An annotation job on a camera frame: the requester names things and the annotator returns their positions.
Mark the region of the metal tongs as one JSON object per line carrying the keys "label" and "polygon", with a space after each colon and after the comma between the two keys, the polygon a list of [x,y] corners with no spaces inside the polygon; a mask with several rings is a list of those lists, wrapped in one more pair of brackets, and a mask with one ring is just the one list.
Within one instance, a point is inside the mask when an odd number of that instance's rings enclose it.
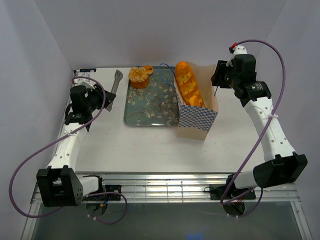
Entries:
{"label": "metal tongs", "polygon": [[[112,88],[111,88],[111,93],[112,94],[116,94],[117,93],[117,90],[118,90],[118,87],[119,87],[119,84],[120,84],[120,81],[122,80],[122,78],[123,78],[123,73],[117,69],[115,71],[115,74],[114,74],[114,82],[113,82],[113,85],[112,85]],[[110,102],[110,104],[106,107],[106,109],[109,112],[112,110],[113,103],[114,103],[114,100],[112,100]]]}

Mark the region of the sugared round cake bread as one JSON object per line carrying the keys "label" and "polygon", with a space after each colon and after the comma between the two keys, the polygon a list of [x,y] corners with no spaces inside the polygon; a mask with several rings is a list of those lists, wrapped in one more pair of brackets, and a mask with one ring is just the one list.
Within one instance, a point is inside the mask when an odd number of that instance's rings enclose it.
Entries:
{"label": "sugared round cake bread", "polygon": [[135,89],[143,89],[149,85],[150,77],[145,67],[132,67],[128,73],[130,84]]}

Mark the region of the long baguette bread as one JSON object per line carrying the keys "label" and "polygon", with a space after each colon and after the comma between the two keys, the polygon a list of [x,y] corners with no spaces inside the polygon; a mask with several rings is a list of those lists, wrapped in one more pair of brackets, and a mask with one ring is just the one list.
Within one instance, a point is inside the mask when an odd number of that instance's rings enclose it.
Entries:
{"label": "long baguette bread", "polygon": [[190,105],[192,96],[201,96],[196,76],[186,61],[180,61],[175,67],[175,80],[186,105]]}

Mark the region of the small round bun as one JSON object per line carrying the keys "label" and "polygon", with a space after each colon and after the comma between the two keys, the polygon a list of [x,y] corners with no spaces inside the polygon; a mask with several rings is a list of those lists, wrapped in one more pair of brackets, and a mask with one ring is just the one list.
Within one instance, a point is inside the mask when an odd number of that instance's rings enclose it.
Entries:
{"label": "small round bun", "polygon": [[149,76],[150,76],[150,75],[153,73],[153,71],[154,71],[153,67],[150,66],[150,65],[145,65],[144,68],[145,68],[145,70],[146,70],[146,72],[148,73]]}

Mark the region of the blue checkered paper bag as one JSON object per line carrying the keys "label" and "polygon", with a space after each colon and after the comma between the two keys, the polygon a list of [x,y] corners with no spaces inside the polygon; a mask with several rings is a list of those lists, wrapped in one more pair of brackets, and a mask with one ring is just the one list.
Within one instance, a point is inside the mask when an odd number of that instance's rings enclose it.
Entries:
{"label": "blue checkered paper bag", "polygon": [[205,107],[185,104],[176,82],[175,66],[173,84],[176,90],[179,110],[176,136],[179,138],[204,141],[219,112],[218,100],[217,97],[214,96],[215,87],[212,86],[211,82],[211,77],[215,72],[216,66],[214,64],[199,66],[189,61],[184,62],[187,62],[190,65],[195,74]]}

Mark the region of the twisted orange pastry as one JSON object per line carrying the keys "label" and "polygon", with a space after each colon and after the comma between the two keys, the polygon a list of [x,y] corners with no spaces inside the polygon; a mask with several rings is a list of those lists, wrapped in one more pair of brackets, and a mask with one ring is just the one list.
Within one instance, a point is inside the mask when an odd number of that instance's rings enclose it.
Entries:
{"label": "twisted orange pastry", "polygon": [[205,103],[204,103],[204,101],[203,101],[203,98],[202,97],[200,97],[200,96],[196,96],[196,95],[194,95],[194,96],[192,96],[191,98],[190,98],[190,100],[189,100],[189,105],[190,106],[198,106],[198,107],[206,107],[205,106]]}

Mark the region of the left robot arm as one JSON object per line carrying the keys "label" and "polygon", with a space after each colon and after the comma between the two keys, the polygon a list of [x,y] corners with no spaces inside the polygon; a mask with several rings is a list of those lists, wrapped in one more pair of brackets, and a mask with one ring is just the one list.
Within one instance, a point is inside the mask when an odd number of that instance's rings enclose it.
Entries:
{"label": "left robot arm", "polygon": [[93,119],[93,112],[107,108],[116,98],[116,89],[103,91],[97,84],[70,89],[70,103],[65,110],[64,139],[57,145],[54,157],[45,169],[37,172],[36,179],[46,207],[78,206],[83,198],[91,195],[100,200],[106,187],[96,175],[78,177],[76,161]]}

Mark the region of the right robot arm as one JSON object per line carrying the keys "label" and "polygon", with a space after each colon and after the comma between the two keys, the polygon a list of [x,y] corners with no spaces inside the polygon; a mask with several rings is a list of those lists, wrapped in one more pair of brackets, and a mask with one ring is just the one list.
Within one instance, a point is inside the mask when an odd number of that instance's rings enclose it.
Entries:
{"label": "right robot arm", "polygon": [[220,60],[213,86],[233,89],[259,135],[264,163],[253,170],[239,173],[226,185],[226,194],[237,199],[244,189],[262,189],[294,183],[308,164],[304,154],[298,154],[289,143],[273,112],[273,100],[267,84],[256,80],[256,58],[248,53],[234,53],[230,60]]}

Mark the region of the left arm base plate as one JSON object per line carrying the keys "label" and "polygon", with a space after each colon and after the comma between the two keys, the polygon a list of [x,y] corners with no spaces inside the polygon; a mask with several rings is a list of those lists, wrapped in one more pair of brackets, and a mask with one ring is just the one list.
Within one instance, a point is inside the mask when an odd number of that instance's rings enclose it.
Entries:
{"label": "left arm base plate", "polygon": [[97,191],[84,198],[85,201],[120,201],[122,186],[120,184],[102,185]]}

